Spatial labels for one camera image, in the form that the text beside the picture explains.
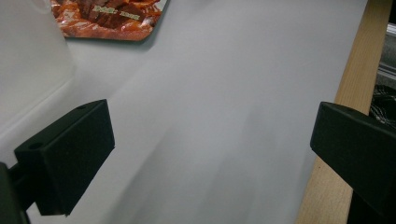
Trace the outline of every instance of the white tabletop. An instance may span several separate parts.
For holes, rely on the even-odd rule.
[[[69,217],[33,206],[32,223],[293,223],[318,104],[333,101],[365,4],[171,0],[143,43],[68,39],[74,79],[2,141],[107,99],[116,148]]]

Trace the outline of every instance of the wooden board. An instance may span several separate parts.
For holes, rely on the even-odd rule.
[[[369,0],[334,102],[368,114],[392,0]],[[316,158],[296,223],[347,223],[351,187]]]

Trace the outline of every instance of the screw hole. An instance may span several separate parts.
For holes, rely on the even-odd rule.
[[[38,149],[40,147],[42,147],[43,144],[42,143],[33,143],[32,145],[29,146],[30,149]]]

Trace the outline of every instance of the snack bag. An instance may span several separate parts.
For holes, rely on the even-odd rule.
[[[50,0],[64,36],[142,40],[151,34],[167,0]]]

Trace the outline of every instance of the food image on package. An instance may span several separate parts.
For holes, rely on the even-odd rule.
[[[138,41],[151,34],[167,0],[50,0],[64,36]]]

